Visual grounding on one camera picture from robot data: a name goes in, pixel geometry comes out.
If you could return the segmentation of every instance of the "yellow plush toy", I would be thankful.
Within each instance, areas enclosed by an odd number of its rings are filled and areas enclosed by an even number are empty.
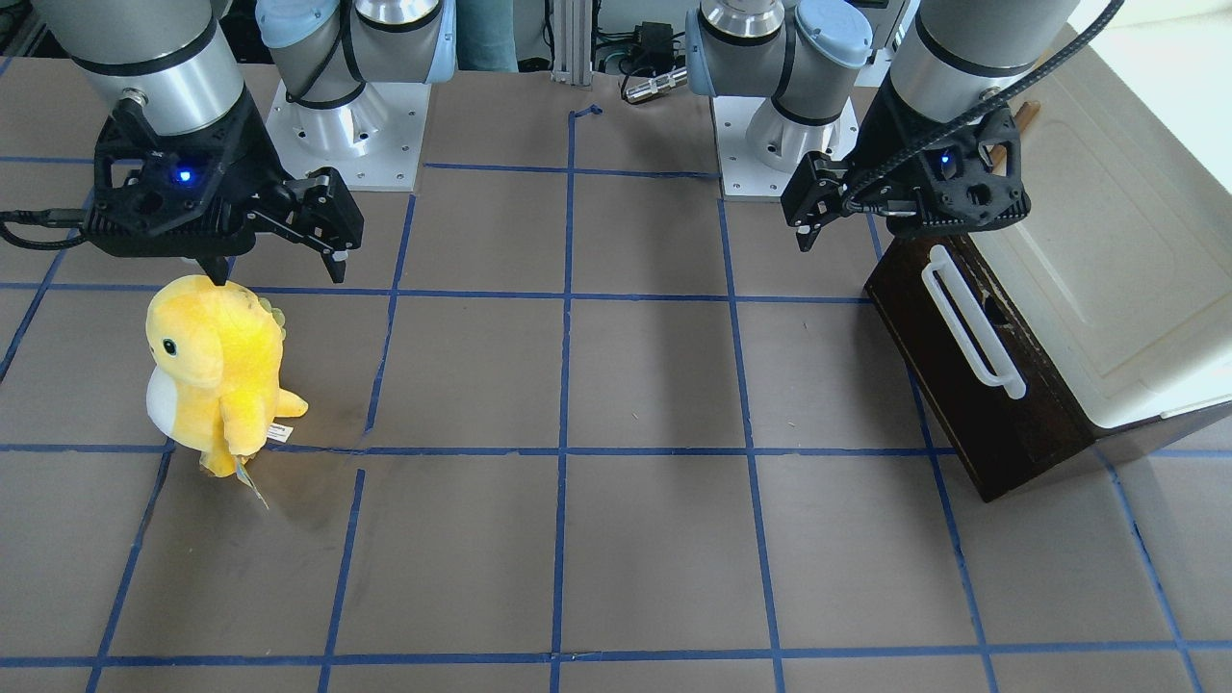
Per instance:
[[[282,323],[282,311],[248,289],[200,275],[163,287],[145,314],[155,363],[145,409],[154,425],[201,450],[209,474],[234,474],[253,491],[244,464],[265,445],[270,423],[308,411],[278,387]]]

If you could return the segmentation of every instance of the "drawer handle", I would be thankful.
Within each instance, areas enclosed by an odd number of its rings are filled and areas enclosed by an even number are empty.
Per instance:
[[[929,260],[931,261],[920,273],[920,279],[924,280],[924,287],[928,289],[929,296],[936,303],[936,310],[941,312],[945,324],[950,327],[950,334],[958,343],[958,349],[966,356],[971,371],[979,382],[988,387],[1004,387],[1010,400],[1021,400],[1026,395],[1026,382],[1014,366],[1014,361],[1010,360],[1009,353],[1005,351],[1005,346],[997,337],[997,330],[988,322],[988,317],[979,310],[979,302],[962,275],[958,274],[958,268],[950,258],[950,253],[941,245],[934,245],[929,252]],[[954,297],[952,305],[941,290],[942,284]],[[954,305],[957,305],[962,319],[954,311]],[[976,344],[967,332],[968,327],[971,334],[975,334],[976,342],[979,343],[979,348],[988,356],[993,370],[988,370],[984,360],[976,351]]]

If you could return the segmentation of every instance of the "white tag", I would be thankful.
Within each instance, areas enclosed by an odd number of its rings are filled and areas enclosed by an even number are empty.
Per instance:
[[[278,443],[286,443],[287,438],[291,438],[291,432],[294,428],[290,425],[282,425],[281,423],[271,423],[270,430],[265,432],[265,437],[271,440],[277,440]]]

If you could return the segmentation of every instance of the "plush toy arm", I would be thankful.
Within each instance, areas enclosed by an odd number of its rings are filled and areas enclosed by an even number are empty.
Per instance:
[[[253,393],[232,392],[219,400],[223,438],[232,455],[255,455],[265,445],[272,417],[265,403]]]

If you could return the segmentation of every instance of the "white mounting plate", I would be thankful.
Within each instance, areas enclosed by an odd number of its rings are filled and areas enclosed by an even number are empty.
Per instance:
[[[342,174],[346,187],[352,191],[414,191],[419,153],[424,146],[424,126],[428,122],[428,97],[432,88],[428,84],[368,85],[368,89],[373,88],[393,113],[391,131],[384,133],[384,146],[355,159],[326,159],[308,152],[299,142],[290,115],[287,89],[280,81],[265,128],[282,159],[282,168],[293,176],[303,178],[322,166],[334,166]]]
[[[790,173],[772,169],[753,153],[744,134],[749,121],[765,99],[759,96],[716,96],[715,139],[718,144],[718,165],[723,173],[723,196],[744,200],[777,200],[786,187]],[[849,99],[839,116],[834,133],[835,159],[846,157],[855,147],[857,134],[855,109]]]

